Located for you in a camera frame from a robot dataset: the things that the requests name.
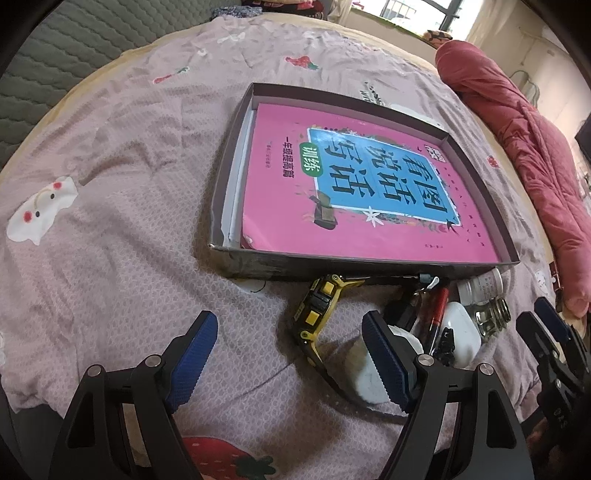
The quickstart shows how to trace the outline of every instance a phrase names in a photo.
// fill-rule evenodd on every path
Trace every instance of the book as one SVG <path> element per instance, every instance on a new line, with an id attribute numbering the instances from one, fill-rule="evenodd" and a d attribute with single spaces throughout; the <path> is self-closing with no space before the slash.
<path id="1" fill-rule="evenodd" d="M 460 174 L 436 145 L 368 121 L 260 103 L 244 248 L 388 261 L 498 263 Z"/>

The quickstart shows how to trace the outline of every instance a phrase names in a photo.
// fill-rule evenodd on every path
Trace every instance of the small white bottle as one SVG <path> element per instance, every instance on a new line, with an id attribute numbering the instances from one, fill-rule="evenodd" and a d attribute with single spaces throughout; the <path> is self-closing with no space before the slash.
<path id="1" fill-rule="evenodd" d="M 484 305 L 490 300 L 503 295 L 503 279 L 497 268 L 478 277 L 462 280 L 457 283 L 460 303 L 468 305 Z"/>

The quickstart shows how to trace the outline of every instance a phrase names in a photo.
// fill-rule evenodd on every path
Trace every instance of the gray quilted pad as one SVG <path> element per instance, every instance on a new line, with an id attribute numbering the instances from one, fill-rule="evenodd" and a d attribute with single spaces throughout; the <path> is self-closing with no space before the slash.
<path id="1" fill-rule="evenodd" d="M 64 95 L 122 52 L 211 17 L 239 0 L 65 0 L 0 78 L 0 170 Z"/>

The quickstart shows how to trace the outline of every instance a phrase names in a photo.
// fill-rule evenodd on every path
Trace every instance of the pink comforter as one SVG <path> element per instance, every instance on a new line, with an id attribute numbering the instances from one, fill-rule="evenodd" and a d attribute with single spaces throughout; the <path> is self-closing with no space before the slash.
<path id="1" fill-rule="evenodd" d="M 578 194 L 569 143 L 474 45 L 450 41 L 437 51 L 436 64 L 513 162 L 554 249 L 565 304 L 583 316 L 591 301 L 591 217 Z"/>

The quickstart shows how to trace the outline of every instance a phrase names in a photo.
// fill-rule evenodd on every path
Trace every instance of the pen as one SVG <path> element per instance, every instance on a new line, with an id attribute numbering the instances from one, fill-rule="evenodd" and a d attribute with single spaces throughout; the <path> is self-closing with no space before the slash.
<path id="1" fill-rule="evenodd" d="M 432 302 L 431 319 L 428 324 L 428 332 L 423 345 L 425 353 L 433 354 L 435 350 L 435 342 L 441 330 L 441 321 L 443 320 L 443 313 L 449 298 L 449 282 L 442 282 L 442 285 L 437 289 L 435 298 Z"/>

